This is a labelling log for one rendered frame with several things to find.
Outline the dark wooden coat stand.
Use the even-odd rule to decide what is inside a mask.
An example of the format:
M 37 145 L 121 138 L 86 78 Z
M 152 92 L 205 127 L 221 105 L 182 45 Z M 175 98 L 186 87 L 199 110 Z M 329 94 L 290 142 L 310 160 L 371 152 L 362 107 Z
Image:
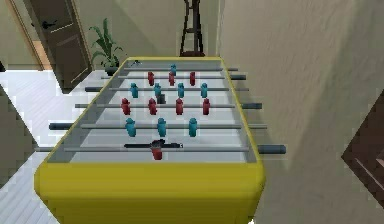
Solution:
M 185 16 L 179 55 L 181 57 L 204 57 L 200 0 L 183 1 L 185 4 Z

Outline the yellow foosball table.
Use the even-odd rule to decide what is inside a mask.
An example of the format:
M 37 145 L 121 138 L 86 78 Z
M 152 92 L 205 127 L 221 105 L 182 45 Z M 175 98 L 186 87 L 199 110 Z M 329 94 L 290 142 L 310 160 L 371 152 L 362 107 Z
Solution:
M 134 60 L 140 65 L 131 66 Z M 37 168 L 59 224 L 249 224 L 265 154 L 219 57 L 130 57 Z

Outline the green house plant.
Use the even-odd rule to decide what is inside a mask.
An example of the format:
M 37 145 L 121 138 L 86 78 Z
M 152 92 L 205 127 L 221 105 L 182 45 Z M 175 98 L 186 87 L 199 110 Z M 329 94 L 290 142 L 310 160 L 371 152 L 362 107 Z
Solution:
M 94 41 L 91 47 L 99 46 L 100 49 L 92 53 L 91 63 L 97 57 L 101 57 L 100 64 L 104 67 L 104 71 L 108 76 L 113 76 L 114 73 L 120 67 L 120 60 L 116 55 L 117 51 L 122 51 L 123 48 L 118 46 L 113 40 L 111 33 L 108 28 L 108 19 L 105 18 L 102 23 L 102 27 L 91 26 L 90 30 L 96 32 L 98 38 Z

